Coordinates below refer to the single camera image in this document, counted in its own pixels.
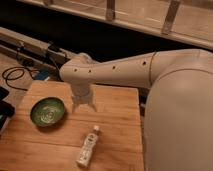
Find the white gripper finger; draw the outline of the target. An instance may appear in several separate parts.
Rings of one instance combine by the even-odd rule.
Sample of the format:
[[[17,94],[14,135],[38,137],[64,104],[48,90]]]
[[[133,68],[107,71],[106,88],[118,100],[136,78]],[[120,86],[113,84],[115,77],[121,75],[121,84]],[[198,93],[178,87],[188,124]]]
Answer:
[[[93,102],[89,103],[89,106],[90,106],[95,112],[97,112],[96,105],[95,105]]]
[[[72,113],[75,113],[75,110],[77,109],[78,104],[73,103],[72,104]]]

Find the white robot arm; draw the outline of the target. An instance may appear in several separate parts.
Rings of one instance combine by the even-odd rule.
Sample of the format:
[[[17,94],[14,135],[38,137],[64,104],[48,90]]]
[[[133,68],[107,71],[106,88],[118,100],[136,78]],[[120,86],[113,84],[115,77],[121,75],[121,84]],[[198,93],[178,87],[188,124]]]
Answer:
[[[147,88],[145,171],[213,171],[213,52],[158,51],[102,63],[80,53],[60,77],[77,104],[91,101],[92,84]]]

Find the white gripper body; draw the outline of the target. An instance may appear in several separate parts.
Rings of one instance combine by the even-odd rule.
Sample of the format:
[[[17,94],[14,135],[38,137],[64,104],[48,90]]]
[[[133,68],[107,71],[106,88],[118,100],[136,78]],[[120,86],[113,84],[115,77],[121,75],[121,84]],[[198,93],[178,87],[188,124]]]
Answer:
[[[75,104],[89,104],[93,99],[93,91],[89,84],[72,84],[72,99]]]

